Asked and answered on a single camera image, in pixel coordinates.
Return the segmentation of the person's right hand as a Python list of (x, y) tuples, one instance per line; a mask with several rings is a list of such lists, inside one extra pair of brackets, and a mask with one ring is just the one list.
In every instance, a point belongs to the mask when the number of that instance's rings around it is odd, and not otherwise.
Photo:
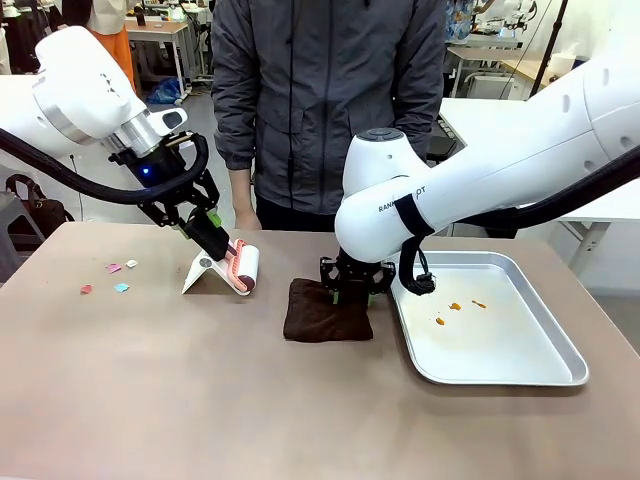
[(233, 203), (235, 213), (235, 228), (239, 230), (261, 230), (262, 225), (258, 219), (251, 200), (236, 201)]

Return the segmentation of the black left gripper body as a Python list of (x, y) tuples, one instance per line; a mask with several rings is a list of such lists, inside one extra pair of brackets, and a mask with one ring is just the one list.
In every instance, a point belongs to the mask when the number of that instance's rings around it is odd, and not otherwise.
[[(180, 146), (192, 143), (196, 156), (187, 169)], [(114, 203), (143, 203), (163, 199), (175, 192), (191, 187), (203, 177), (203, 136), (194, 132), (181, 132), (161, 140), (148, 155), (137, 157), (131, 149), (112, 153), (108, 160), (126, 167), (143, 186), (142, 190), (109, 194)]]

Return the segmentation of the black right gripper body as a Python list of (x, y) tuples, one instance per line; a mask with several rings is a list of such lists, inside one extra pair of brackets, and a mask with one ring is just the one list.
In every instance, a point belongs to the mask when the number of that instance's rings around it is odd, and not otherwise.
[(374, 269), (376, 264), (384, 262), (362, 262), (352, 258), (343, 249), (339, 250), (336, 260), (340, 272), (340, 291), (343, 291), (347, 287), (355, 284), (361, 284), (367, 289), (367, 283), (369, 276), (371, 275), (371, 271)]

